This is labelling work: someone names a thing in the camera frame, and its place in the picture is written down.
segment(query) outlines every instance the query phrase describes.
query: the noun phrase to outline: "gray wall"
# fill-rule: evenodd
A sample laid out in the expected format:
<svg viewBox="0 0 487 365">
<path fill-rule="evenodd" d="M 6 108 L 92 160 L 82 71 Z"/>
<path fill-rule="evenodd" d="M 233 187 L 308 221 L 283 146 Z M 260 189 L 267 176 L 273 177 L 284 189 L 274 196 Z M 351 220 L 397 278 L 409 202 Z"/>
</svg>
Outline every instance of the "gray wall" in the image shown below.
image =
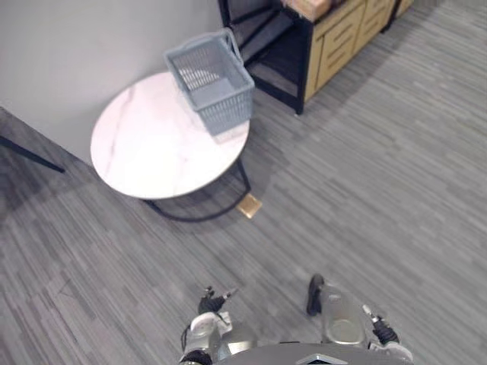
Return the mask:
<svg viewBox="0 0 487 365">
<path fill-rule="evenodd" d="M 219 27 L 216 0 L 0 0 L 0 106 L 91 163 L 110 100 Z"/>
</svg>

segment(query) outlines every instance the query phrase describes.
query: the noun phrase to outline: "wooden cabinet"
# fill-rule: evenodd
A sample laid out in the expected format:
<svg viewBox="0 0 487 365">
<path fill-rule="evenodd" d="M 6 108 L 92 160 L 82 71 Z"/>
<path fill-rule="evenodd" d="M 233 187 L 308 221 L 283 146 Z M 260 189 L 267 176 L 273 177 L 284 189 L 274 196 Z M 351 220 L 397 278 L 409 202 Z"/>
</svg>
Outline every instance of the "wooden cabinet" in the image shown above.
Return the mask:
<svg viewBox="0 0 487 365">
<path fill-rule="evenodd" d="M 320 68 L 317 87 L 322 87 L 353 56 L 364 4 L 347 14 L 337 25 L 321 37 Z"/>
<path fill-rule="evenodd" d="M 366 2 L 364 18 L 358 31 L 354 53 L 360 51 L 386 25 L 394 3 L 391 0 L 367 0 Z"/>
<path fill-rule="evenodd" d="M 353 56 L 365 2 L 349 0 L 314 25 L 305 100 L 312 97 Z"/>
</svg>

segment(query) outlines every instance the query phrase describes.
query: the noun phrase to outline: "black metal pole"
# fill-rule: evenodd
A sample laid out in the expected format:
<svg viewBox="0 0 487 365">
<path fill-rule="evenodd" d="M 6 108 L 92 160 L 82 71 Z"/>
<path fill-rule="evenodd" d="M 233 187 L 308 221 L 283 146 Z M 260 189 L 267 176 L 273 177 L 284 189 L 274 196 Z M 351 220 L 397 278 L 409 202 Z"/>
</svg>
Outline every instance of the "black metal pole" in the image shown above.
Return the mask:
<svg viewBox="0 0 487 365">
<path fill-rule="evenodd" d="M 43 159 L 41 156 L 31 152 L 18 144 L 12 142 L 10 139 L 0 136 L 0 145 L 6 148 L 10 148 L 13 152 L 24 156 L 25 158 L 32 160 L 33 162 L 39 163 L 45 167 L 50 168 L 51 170 L 55 170 L 59 173 L 64 173 L 65 170 L 62 167 L 55 165 L 54 163 L 49 162 L 48 160 Z"/>
</svg>

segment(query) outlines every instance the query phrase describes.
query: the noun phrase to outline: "floor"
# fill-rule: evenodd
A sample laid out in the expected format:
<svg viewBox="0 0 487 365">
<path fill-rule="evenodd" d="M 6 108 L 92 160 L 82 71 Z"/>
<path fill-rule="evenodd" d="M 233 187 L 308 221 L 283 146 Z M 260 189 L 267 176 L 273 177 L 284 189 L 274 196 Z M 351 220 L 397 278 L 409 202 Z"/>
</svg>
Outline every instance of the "floor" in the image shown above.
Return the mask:
<svg viewBox="0 0 487 365">
<path fill-rule="evenodd" d="M 178 224 L 0 109 L 2 364 L 170 364 L 202 288 L 262 344 L 320 340 L 320 272 L 386 313 L 415 363 L 487 357 L 487 4 L 417 1 L 296 118 L 257 93 L 254 219 Z"/>
</svg>

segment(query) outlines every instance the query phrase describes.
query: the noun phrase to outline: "white marble tabletop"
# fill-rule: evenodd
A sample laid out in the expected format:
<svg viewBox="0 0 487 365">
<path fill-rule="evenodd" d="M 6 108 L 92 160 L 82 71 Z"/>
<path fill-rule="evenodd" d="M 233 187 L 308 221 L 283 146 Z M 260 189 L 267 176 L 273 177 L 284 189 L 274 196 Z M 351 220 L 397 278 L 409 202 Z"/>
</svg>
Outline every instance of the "white marble tabletop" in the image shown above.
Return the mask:
<svg viewBox="0 0 487 365">
<path fill-rule="evenodd" d="M 173 198 L 208 185 L 239 157 L 250 121 L 212 137 L 169 72 L 146 78 L 103 111 L 91 138 L 101 179 L 126 195 Z"/>
</svg>

